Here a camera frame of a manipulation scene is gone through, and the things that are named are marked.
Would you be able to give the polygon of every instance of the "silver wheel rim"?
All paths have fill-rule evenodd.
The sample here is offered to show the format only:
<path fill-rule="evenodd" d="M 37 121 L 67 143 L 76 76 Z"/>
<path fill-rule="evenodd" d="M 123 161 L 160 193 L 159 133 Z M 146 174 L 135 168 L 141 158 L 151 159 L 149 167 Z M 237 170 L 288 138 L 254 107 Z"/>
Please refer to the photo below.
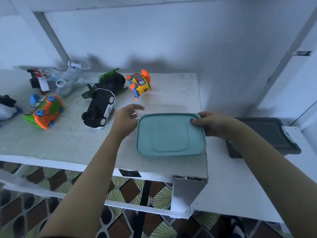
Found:
<path fill-rule="evenodd" d="M 102 119 L 102 120 L 100 121 L 100 124 L 101 124 L 101 125 L 105 125 L 105 123 L 106 123 L 106 119 Z"/>

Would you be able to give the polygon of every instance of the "black strip on floor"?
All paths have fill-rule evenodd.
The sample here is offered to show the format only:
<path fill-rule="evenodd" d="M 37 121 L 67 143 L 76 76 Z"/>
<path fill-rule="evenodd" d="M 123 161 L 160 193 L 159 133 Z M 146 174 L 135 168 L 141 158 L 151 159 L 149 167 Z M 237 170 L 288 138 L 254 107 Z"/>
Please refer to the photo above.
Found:
<path fill-rule="evenodd" d="M 142 192 L 142 196 L 141 196 L 141 201 L 140 201 L 140 205 L 142 205 L 142 206 L 147 206 L 147 201 L 148 201 L 149 195 L 150 195 L 150 187 L 151 187 L 151 181 L 145 180 L 143 192 Z M 145 212 L 139 211 L 136 225 L 134 228 L 133 238 L 140 238 L 142 236 L 144 220 L 145 220 Z"/>

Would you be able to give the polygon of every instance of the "plastic container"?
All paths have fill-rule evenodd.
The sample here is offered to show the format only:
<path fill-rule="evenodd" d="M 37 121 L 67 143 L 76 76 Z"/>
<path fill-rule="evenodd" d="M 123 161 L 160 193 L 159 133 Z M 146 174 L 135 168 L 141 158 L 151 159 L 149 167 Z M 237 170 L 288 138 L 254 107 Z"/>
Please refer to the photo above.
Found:
<path fill-rule="evenodd" d="M 138 117 L 146 114 L 158 113 L 190 113 L 189 109 L 183 104 L 186 97 L 184 95 L 165 95 L 160 92 L 144 92 L 138 99 L 138 104 L 144 110 L 136 110 Z"/>
<path fill-rule="evenodd" d="M 137 150 L 145 156 L 193 156 L 206 148 L 201 126 L 190 119 L 198 114 L 149 114 L 138 122 Z"/>

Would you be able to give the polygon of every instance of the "person's left hand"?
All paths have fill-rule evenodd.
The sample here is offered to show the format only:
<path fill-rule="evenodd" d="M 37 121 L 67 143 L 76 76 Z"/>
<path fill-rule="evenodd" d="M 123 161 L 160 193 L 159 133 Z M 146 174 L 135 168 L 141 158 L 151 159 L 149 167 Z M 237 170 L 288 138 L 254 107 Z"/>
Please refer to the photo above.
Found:
<path fill-rule="evenodd" d="M 144 109 L 144 107 L 139 104 L 129 104 L 116 112 L 110 131 L 113 135 L 124 139 L 137 127 L 135 109 Z"/>

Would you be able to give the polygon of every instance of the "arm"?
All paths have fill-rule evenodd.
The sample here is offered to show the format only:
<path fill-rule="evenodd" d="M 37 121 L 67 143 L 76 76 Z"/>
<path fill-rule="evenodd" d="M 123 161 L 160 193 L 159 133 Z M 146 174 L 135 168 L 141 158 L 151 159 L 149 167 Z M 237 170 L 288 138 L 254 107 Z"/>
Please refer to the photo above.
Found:
<path fill-rule="evenodd" d="M 45 224 L 39 237 L 95 237 L 121 141 L 136 127 L 130 104 L 115 116 L 111 131 L 65 198 Z"/>
<path fill-rule="evenodd" d="M 255 178 L 294 237 L 317 234 L 317 184 L 244 123 L 212 112 L 201 112 L 207 136 L 233 141 Z"/>

